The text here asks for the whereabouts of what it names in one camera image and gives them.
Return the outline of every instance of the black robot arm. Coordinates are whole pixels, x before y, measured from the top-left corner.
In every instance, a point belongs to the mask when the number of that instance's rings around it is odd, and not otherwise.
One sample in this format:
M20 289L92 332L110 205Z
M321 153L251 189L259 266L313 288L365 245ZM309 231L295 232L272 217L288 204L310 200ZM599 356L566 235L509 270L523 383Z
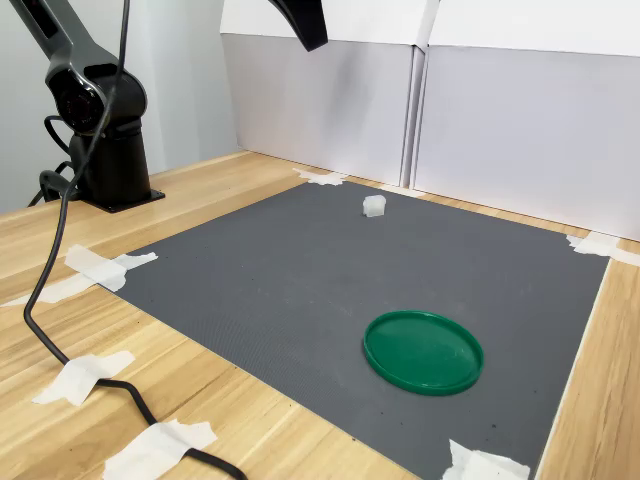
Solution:
M68 0L10 1L50 60L45 82L60 116L74 131L69 155L77 171L105 110L117 60L93 41ZM321 0L269 1L308 51L327 43ZM73 198L118 212L164 197L149 185L140 121L146 107L142 84L125 70L104 138L96 145ZM64 182L56 172L43 172L40 188L47 192L45 198L58 198L55 192L64 190Z

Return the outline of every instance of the wooden tabletop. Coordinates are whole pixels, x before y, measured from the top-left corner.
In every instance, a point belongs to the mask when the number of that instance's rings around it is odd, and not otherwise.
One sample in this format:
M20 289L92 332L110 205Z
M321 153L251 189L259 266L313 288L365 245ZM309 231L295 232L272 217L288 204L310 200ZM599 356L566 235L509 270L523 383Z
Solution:
M60 257L75 243L107 258L144 247L303 183L294 166L322 172L238 153L153 176L153 188L167 198L122 213L74 202ZM588 233L435 195L421 198L571 235ZM0 216L0 304L33 288L58 207L53 202ZM640 253L637 242L623 240L620 247ZM639 270L609 262L545 451L543 480L640 478ZM49 282L74 273L60 259ZM218 440L206 450L249 478L413 478L103 288L91 287L57 304L39 303L34 317L70 358L131 351L135 362L116 378L135 384L160 421L210 422ZM25 325L22 308L0 308L0 478L100 478L104 461L146 428L126 392L96 388L81 407L31 403L60 368ZM185 458L166 477L225 476Z

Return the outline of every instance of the green plastic lid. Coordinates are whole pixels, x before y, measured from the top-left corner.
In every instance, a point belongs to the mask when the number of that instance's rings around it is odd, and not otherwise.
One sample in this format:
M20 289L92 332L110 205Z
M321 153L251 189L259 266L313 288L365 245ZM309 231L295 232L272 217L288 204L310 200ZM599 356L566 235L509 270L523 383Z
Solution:
M394 385L423 395L453 395L471 387L484 354L465 328L435 313L390 312L364 334L367 360Z

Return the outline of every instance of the tape strip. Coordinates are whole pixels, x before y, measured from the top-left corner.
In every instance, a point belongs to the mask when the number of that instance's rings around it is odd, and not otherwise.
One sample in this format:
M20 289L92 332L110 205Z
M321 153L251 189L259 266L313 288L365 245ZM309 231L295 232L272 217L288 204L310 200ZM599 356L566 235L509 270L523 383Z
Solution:
M442 480L527 480L530 469L498 455L468 450L449 440L453 465Z
M217 440L209 422L155 423L105 462L105 480L153 480L180 462L187 450L202 450Z
M342 185L343 179L348 177L346 173L331 172L327 174L311 173L294 168L296 172L300 174L300 178L307 178L307 183L317 183L318 185Z
M384 190L385 192L398 193L400 195L404 195L405 197L418 198L425 194L424 192L419 192L418 190L396 187L395 185L381 185L379 188L380 190Z
M46 404L66 398L76 407L82 405L100 378L111 378L135 360L131 352L122 351L108 357L86 355L69 360L53 383L33 403Z
M69 261L72 265L67 263L70 254L71 260ZM155 253L147 253L146 255L139 256L125 254L120 255L113 260L108 260L80 245L74 245L69 249L65 263L71 266L71 268L81 271L82 273L76 273L69 278L44 287L40 297L38 298L38 302L58 303L60 300L64 300L65 298L69 298L85 291L96 283L101 283L112 292L115 292L122 288L126 282L124 273L122 273L123 271L126 272L132 268L137 268L145 263L156 260L157 258L158 256ZM109 272L111 274L115 274L115 276L108 278ZM100 278L102 281L97 282L95 281L95 278ZM29 300L29 297L30 295L24 295L20 298L16 298L15 300L2 304L0 307L25 305Z
M611 257L619 262L640 267L640 255L618 248L618 237L591 232L585 238L567 235L567 240L575 252Z

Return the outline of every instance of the gray mat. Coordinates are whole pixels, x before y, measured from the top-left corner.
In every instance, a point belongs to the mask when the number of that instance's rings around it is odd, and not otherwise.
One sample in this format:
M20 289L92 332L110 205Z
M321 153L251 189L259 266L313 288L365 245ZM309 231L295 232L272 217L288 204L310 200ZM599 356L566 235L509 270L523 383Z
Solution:
M425 479L449 439L529 465L544 448L607 259L564 235L382 192L305 184L135 253L118 292ZM445 315L485 352L470 390L426 397L369 367L362 335L403 309Z

